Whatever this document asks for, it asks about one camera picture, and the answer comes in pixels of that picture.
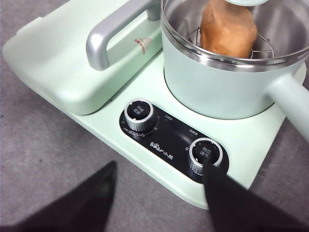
black control panel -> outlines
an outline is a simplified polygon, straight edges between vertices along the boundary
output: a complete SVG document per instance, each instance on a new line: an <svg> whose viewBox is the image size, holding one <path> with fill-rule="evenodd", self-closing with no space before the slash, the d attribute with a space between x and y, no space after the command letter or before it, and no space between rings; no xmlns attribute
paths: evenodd
<svg viewBox="0 0 309 232"><path fill-rule="evenodd" d="M119 124L127 136L198 183L202 183L200 166L204 159L228 171L223 146L147 100L130 102Z"/></svg>

pot handle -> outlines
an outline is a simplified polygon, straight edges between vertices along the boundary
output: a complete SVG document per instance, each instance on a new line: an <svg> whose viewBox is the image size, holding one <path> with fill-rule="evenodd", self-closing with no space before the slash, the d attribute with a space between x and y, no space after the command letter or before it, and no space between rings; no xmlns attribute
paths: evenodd
<svg viewBox="0 0 309 232"><path fill-rule="evenodd" d="M278 78L267 90L269 97L309 143L309 91L291 74Z"/></svg>
<svg viewBox="0 0 309 232"><path fill-rule="evenodd" d="M87 58L92 68L98 71L108 68L108 42L145 10L150 21L159 20L160 0L130 0L92 29L86 42Z"/></svg>

gray carpet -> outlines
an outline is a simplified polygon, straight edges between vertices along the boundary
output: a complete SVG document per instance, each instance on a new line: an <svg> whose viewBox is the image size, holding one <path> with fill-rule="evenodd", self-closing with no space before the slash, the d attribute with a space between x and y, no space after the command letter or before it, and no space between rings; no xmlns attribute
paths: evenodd
<svg viewBox="0 0 309 232"><path fill-rule="evenodd" d="M66 0L2 0L1 44ZM180 200L26 87L1 60L1 224L11 225L118 163L108 232L213 231L208 211ZM309 78L305 81L309 88ZM309 222L309 145L285 121L251 191Z"/></svg>

appliance base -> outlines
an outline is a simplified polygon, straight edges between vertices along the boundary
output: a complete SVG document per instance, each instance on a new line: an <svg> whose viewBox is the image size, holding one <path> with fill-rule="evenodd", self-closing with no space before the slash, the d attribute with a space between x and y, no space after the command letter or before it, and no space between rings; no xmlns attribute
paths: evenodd
<svg viewBox="0 0 309 232"><path fill-rule="evenodd" d="M295 77L302 83L305 76L306 66L303 64ZM99 111L87 116L64 112L178 197L203 209L208 206L202 184L191 180L122 132L119 116L129 101L140 98L149 100L222 144L230 161L227 174L247 189L285 119L285 115L275 104L258 115L239 120L215 119L189 110L172 96L166 86L162 52Z"/></svg>

knob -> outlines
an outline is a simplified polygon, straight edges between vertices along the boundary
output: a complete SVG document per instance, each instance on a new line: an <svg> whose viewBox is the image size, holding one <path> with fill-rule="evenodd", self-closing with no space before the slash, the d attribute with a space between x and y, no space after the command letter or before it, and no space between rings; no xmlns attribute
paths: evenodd
<svg viewBox="0 0 309 232"><path fill-rule="evenodd" d="M146 131L155 123L154 107L147 100L133 100L125 108L125 119L133 131Z"/></svg>
<svg viewBox="0 0 309 232"><path fill-rule="evenodd" d="M203 173L203 162L208 160L214 166L220 166L223 158L221 146L210 138L196 139L189 148L189 164L193 172L198 175Z"/></svg>

